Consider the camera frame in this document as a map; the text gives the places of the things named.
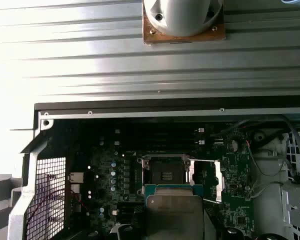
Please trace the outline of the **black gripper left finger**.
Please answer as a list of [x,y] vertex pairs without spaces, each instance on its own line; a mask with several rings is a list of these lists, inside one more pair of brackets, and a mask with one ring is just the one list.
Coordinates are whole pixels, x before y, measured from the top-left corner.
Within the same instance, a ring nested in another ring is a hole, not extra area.
[[145,221],[117,222],[109,232],[110,240],[143,240],[145,238]]

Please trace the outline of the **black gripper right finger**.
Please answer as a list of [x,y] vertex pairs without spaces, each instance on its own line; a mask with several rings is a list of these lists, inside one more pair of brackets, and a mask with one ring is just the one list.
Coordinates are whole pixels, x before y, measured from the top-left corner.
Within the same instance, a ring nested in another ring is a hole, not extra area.
[[224,226],[221,221],[204,212],[204,239],[205,240],[239,240],[240,230]]

